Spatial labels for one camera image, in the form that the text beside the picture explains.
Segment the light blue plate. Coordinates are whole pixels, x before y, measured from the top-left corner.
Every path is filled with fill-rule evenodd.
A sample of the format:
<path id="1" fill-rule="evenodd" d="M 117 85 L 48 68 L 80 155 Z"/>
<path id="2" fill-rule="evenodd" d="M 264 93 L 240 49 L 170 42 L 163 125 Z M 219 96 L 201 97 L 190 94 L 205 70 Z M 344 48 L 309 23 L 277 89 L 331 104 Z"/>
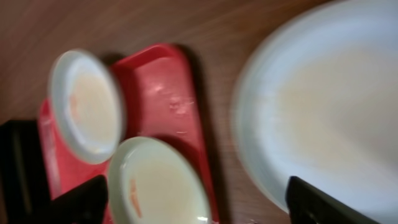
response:
<path id="1" fill-rule="evenodd" d="M 61 54 L 50 72 L 49 103 L 61 138 L 79 160 L 107 161 L 126 130 L 120 86 L 105 65 L 88 51 Z"/>
<path id="2" fill-rule="evenodd" d="M 108 169 L 114 223 L 204 224 L 213 221 L 203 184 L 171 145 L 134 137 L 120 144 Z"/>
<path id="3" fill-rule="evenodd" d="M 272 33 L 242 70 L 239 158 L 281 210 L 297 176 L 397 222 L 397 2 L 333 1 Z"/>

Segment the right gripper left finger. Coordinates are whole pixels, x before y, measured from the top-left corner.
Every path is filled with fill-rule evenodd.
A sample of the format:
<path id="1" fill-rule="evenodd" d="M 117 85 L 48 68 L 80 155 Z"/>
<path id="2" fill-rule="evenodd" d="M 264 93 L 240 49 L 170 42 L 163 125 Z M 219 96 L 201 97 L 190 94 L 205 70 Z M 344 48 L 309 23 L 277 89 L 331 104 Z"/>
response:
<path id="1" fill-rule="evenodd" d="M 46 223 L 101 224 L 107 202 L 106 178 L 97 175 L 56 198 L 50 205 Z"/>

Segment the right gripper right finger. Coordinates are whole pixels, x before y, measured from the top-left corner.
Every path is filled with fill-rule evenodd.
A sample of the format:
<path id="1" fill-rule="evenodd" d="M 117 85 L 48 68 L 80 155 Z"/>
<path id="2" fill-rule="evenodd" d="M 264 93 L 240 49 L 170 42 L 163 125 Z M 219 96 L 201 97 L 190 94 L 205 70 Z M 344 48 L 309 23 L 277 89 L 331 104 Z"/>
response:
<path id="1" fill-rule="evenodd" d="M 285 201 L 291 224 L 377 224 L 297 176 L 289 178 Z"/>

